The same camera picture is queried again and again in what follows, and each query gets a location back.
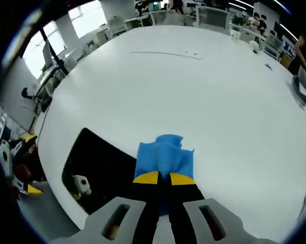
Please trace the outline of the person's left hand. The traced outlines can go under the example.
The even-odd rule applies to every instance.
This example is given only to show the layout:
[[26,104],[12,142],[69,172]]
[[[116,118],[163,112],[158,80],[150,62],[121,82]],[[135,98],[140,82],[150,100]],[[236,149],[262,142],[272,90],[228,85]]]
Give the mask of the person's left hand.
[[14,167],[15,176],[22,182],[30,182],[32,174],[24,164],[18,164]]

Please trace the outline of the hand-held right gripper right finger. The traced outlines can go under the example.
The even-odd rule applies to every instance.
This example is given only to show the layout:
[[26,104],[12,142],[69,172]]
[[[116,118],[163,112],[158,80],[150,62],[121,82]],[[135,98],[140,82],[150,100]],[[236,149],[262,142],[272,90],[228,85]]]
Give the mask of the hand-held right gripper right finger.
[[170,173],[169,221],[176,243],[254,243],[242,220],[214,199],[205,199],[193,179]]

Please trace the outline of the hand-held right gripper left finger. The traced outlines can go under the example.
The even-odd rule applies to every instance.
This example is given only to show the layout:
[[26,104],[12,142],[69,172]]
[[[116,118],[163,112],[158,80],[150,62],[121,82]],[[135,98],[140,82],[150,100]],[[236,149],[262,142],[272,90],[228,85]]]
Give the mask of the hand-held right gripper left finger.
[[160,173],[136,177],[130,192],[89,216],[80,243],[152,243],[159,220]]

